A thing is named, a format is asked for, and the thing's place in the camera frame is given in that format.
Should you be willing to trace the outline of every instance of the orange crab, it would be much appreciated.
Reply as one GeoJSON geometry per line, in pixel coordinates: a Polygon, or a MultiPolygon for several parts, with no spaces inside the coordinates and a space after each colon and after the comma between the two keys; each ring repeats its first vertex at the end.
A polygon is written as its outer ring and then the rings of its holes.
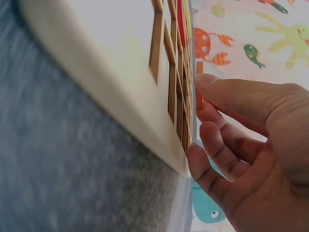
{"type": "Polygon", "coordinates": [[[232,38],[226,35],[218,35],[215,33],[207,33],[200,28],[194,28],[194,37],[195,37],[195,52],[196,58],[201,58],[206,62],[210,62],[216,65],[227,65],[231,63],[229,60],[225,60],[227,56],[226,52],[219,53],[215,55],[212,60],[208,60],[206,56],[209,54],[211,50],[211,40],[210,35],[218,36],[219,40],[225,44],[226,46],[232,46],[230,41],[234,41],[232,38]]]}

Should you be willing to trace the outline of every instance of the blue fabric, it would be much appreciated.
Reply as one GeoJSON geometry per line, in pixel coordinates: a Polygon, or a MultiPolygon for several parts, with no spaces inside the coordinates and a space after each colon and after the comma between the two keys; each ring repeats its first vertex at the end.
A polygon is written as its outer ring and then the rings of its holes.
{"type": "Polygon", "coordinates": [[[100,109],[19,15],[0,0],[0,231],[183,231],[190,181],[100,109]]]}

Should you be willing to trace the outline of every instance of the cartoon eye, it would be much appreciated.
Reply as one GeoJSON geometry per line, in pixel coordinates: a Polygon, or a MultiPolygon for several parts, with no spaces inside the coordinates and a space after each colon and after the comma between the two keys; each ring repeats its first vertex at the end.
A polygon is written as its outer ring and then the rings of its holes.
{"type": "Polygon", "coordinates": [[[212,211],[211,217],[212,218],[217,218],[219,216],[219,211],[212,211]]]}

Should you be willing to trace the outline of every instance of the cartoon fish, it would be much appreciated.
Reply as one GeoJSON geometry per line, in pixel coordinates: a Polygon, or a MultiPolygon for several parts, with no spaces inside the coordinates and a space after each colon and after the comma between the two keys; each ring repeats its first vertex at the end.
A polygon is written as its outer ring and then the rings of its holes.
{"type": "Polygon", "coordinates": [[[257,61],[257,57],[259,55],[257,49],[251,45],[251,44],[246,44],[244,45],[243,49],[245,50],[246,56],[257,66],[259,66],[259,68],[261,69],[262,67],[266,68],[266,66],[262,63],[260,63],[259,61],[257,61]]]}
{"type": "Polygon", "coordinates": [[[281,5],[279,5],[278,3],[275,2],[275,0],[259,0],[259,2],[261,3],[268,3],[270,5],[272,5],[273,7],[275,7],[278,11],[287,14],[288,11],[281,5]]]}
{"type": "Polygon", "coordinates": [[[211,12],[213,15],[220,18],[224,17],[225,15],[225,9],[222,7],[222,3],[217,3],[213,5],[211,8],[211,12]]]}
{"type": "Polygon", "coordinates": [[[227,65],[231,61],[225,60],[227,56],[226,52],[221,52],[216,54],[212,60],[207,59],[207,56],[211,50],[211,40],[210,36],[214,35],[219,38],[219,40],[226,46],[232,46],[230,41],[234,41],[232,38],[226,35],[218,35],[215,33],[207,33],[200,28],[194,28],[194,37],[195,37],[195,49],[196,49],[196,58],[201,58],[206,62],[213,63],[216,65],[227,65]]]}
{"type": "MultiPolygon", "coordinates": [[[[197,141],[197,144],[203,147],[201,141],[197,141]]],[[[214,162],[211,159],[209,161],[213,169],[223,175],[214,162]]],[[[226,218],[223,210],[201,189],[196,181],[192,184],[192,205],[196,216],[202,222],[216,223],[226,218]]]]}

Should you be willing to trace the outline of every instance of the finger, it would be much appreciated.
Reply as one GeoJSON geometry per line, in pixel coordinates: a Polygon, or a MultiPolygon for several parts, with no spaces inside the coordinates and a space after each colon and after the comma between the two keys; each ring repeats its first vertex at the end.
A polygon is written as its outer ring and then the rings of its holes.
{"type": "Polygon", "coordinates": [[[222,207],[222,201],[232,183],[211,167],[206,152],[200,146],[190,145],[187,150],[187,158],[192,177],[222,207]]]}
{"type": "Polygon", "coordinates": [[[197,75],[195,85],[216,107],[266,125],[268,116],[289,100],[285,85],[256,81],[222,80],[210,74],[197,75]]]}
{"type": "Polygon", "coordinates": [[[200,137],[207,155],[231,181],[239,178],[250,165],[240,161],[224,143],[219,128],[213,122],[203,122],[200,137]]]}
{"type": "Polygon", "coordinates": [[[212,104],[204,102],[203,109],[197,111],[197,117],[203,121],[211,121],[220,130],[224,143],[240,160],[253,164],[256,155],[264,146],[263,142],[251,139],[236,126],[228,123],[212,104]]]}
{"type": "MultiPolygon", "coordinates": [[[[243,126],[245,126],[246,128],[255,131],[265,137],[268,137],[268,133],[266,130],[266,127],[262,124],[256,123],[252,120],[249,120],[248,118],[244,117],[244,116],[240,116],[237,114],[233,114],[230,112],[227,112],[224,109],[218,109],[219,111],[221,111],[222,113],[234,118],[235,120],[237,120],[238,122],[240,122],[243,126]]],[[[218,112],[218,110],[215,108],[215,106],[213,106],[211,103],[205,101],[203,102],[203,109],[202,110],[197,110],[197,117],[198,119],[203,122],[203,121],[211,121],[214,122],[218,125],[219,128],[221,128],[225,123],[226,120],[225,118],[222,116],[222,114],[220,114],[218,112]]]]}

